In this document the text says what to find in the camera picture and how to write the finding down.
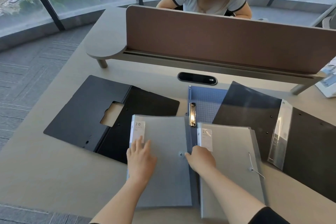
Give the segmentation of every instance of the finger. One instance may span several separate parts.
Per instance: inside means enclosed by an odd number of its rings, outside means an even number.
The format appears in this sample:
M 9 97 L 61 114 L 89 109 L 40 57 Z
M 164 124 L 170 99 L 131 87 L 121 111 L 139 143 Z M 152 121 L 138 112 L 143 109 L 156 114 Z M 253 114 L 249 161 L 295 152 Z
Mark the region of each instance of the finger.
M 190 158 L 191 158 L 191 155 L 189 154 L 189 153 L 185 153 L 184 154 L 185 155 L 185 158 L 187 159 L 187 161 L 188 161 L 188 163 L 189 163 L 189 160 L 190 160 Z
M 131 148 L 128 148 L 126 151 L 126 156 L 127 156 L 127 161 L 129 160 L 130 156 L 131 156 Z
M 132 144 L 131 144 L 131 154 L 134 153 L 135 150 L 136 150 L 135 142 L 136 141 L 133 141 Z
M 151 144 L 152 144 L 152 141 L 148 140 L 145 143 L 145 146 L 143 147 L 143 149 L 150 152 L 151 151 Z
M 137 139 L 137 141 L 135 143 L 136 151 L 139 151 L 139 150 L 142 149 L 141 142 L 142 142 L 142 137 L 140 137 L 139 139 Z

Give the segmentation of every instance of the paper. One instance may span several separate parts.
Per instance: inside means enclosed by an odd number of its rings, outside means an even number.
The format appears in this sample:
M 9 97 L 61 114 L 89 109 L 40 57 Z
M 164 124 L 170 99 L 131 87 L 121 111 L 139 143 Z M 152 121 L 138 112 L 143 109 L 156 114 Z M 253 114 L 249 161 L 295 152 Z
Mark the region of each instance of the paper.
M 197 128 L 197 145 L 212 151 L 212 130 L 208 128 Z
M 132 143 L 133 139 L 137 140 L 142 136 L 142 143 L 145 140 L 145 122 L 144 121 L 132 121 L 131 123 L 131 135 L 129 143 Z

